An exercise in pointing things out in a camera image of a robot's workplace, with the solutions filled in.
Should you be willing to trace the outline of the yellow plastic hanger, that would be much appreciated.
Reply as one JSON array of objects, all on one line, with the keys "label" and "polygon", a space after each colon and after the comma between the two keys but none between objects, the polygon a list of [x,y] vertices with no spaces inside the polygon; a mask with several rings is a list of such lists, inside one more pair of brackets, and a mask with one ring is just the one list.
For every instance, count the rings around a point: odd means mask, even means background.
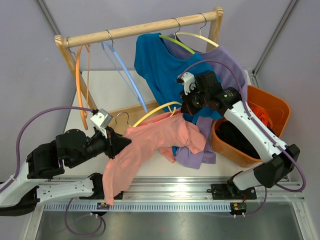
[{"label": "yellow plastic hanger", "polygon": [[162,114],[165,109],[169,110],[169,113],[173,115],[178,108],[180,108],[182,104],[177,101],[171,101],[162,105],[159,105],[155,100],[149,101],[146,103],[146,111],[141,105],[133,105],[124,107],[121,109],[117,109],[111,112],[114,119],[112,120],[112,124],[117,126],[118,117],[122,114],[127,116],[127,125],[130,125],[129,120],[134,121],[134,124],[131,125],[132,127],[137,127],[141,124],[144,120],[151,116],[156,116],[158,114]]}]

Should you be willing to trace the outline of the pink t-shirt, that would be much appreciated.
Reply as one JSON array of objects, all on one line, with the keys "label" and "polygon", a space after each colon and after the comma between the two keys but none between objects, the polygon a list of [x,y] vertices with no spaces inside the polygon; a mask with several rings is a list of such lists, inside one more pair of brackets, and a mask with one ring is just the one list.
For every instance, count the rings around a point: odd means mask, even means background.
[{"label": "pink t-shirt", "polygon": [[187,147],[197,154],[204,150],[207,141],[199,128],[186,121],[179,111],[173,115],[166,112],[128,127],[124,136],[131,143],[107,162],[102,176],[104,202],[108,205],[114,205],[114,197],[130,187],[142,164],[155,151],[160,149],[173,163],[173,146]]}]

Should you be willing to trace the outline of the black t-shirt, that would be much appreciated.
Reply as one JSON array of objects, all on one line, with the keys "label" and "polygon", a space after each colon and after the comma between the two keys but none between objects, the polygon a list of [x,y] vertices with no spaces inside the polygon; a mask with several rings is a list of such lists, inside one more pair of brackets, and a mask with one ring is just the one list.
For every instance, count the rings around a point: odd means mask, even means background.
[{"label": "black t-shirt", "polygon": [[231,122],[223,121],[215,132],[223,142],[254,159],[260,159],[253,145]]}]

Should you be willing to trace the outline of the blue t-shirt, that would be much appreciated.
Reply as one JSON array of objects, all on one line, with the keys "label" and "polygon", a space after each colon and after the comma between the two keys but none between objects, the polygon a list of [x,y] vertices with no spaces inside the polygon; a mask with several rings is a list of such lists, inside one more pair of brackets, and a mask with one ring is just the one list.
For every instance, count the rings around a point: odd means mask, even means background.
[{"label": "blue t-shirt", "polygon": [[159,33],[142,34],[136,41],[134,68],[145,79],[159,105],[183,102],[184,86],[176,80],[185,69],[203,59],[198,53],[183,59],[173,55],[168,46]]}]

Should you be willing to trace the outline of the green plastic hanger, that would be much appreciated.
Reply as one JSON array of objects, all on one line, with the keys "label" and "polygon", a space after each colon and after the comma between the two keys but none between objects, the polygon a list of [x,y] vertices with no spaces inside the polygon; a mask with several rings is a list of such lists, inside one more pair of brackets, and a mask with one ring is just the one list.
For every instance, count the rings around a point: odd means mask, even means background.
[{"label": "green plastic hanger", "polygon": [[180,24],[180,22],[179,22],[179,20],[178,20],[177,18],[172,17],[172,19],[174,19],[174,20],[177,22],[178,26],[179,26],[179,30],[174,33],[174,38],[169,37],[169,36],[166,36],[166,35],[162,35],[162,34],[160,34],[159,37],[160,37],[161,39],[170,41],[170,42],[172,42],[172,43],[174,43],[174,44],[182,47],[183,49],[187,50],[189,53],[191,53],[192,55],[194,55],[194,54],[196,53],[194,50],[192,50],[190,47],[188,47],[188,46],[185,45],[184,43],[182,43],[182,42],[180,42],[180,41],[177,40],[177,33],[178,33],[178,32],[180,31],[180,29],[181,29],[181,24]]}]

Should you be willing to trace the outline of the orange t-shirt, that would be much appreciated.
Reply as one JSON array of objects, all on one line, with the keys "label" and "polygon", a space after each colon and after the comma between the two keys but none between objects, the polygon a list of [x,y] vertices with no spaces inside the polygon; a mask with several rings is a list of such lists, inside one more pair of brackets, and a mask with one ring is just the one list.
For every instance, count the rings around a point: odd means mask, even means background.
[{"label": "orange t-shirt", "polygon": [[272,121],[264,108],[255,106],[251,110],[266,127],[272,128]]}]

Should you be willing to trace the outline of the light blue plastic hanger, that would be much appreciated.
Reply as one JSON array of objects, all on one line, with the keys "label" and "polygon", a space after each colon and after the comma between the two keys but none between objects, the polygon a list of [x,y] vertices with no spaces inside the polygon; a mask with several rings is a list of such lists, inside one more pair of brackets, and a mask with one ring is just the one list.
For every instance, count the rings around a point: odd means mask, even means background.
[{"label": "light blue plastic hanger", "polygon": [[[143,98],[143,96],[142,96],[142,94],[141,94],[141,92],[140,92],[135,80],[133,79],[133,77],[130,74],[128,68],[124,64],[124,62],[121,59],[121,57],[119,56],[118,52],[114,48],[114,40],[113,40],[113,37],[112,37],[111,33],[107,29],[105,31],[108,33],[108,36],[110,37],[111,43],[109,43],[106,40],[100,42],[100,46],[101,46],[103,52],[105,53],[107,58],[112,63],[112,65],[114,66],[115,70],[119,73],[120,77],[126,83],[127,87],[130,89],[130,91],[132,92],[134,97],[137,99],[138,103],[142,106],[143,110],[146,113],[148,113],[147,104],[146,104],[146,102],[145,102],[145,100],[144,100],[144,98]],[[109,51],[113,54],[114,58],[120,64],[122,70],[120,70],[120,68],[113,61],[112,57],[109,55],[109,53],[107,52],[105,47],[107,47],[109,49]]]}]

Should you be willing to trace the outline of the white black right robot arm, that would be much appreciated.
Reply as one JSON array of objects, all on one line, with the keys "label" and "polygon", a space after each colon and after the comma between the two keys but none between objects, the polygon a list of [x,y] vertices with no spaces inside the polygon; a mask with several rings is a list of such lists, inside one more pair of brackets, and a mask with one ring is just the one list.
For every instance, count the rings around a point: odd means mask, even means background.
[{"label": "white black right robot arm", "polygon": [[180,93],[183,113],[194,115],[205,107],[217,111],[244,135],[262,160],[262,164],[241,171],[227,181],[230,197],[239,198],[251,187],[272,188],[296,168],[300,149],[295,144],[287,145],[273,134],[252,112],[238,90],[222,88],[213,71],[199,75],[184,72],[176,81],[183,85]]}]

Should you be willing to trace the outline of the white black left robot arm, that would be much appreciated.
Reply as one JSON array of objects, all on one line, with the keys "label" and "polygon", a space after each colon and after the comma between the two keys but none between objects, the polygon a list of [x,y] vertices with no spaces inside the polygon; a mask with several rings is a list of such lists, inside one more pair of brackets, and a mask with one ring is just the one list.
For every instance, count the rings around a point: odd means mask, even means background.
[{"label": "white black left robot arm", "polygon": [[64,174],[66,167],[75,168],[100,154],[113,159],[132,142],[111,127],[106,133],[95,130],[88,137],[79,129],[71,129],[57,135],[52,142],[39,145],[27,156],[12,184],[0,194],[1,216],[23,216],[36,207],[63,199],[103,199],[108,186],[97,172],[70,183],[49,184],[48,181]]}]

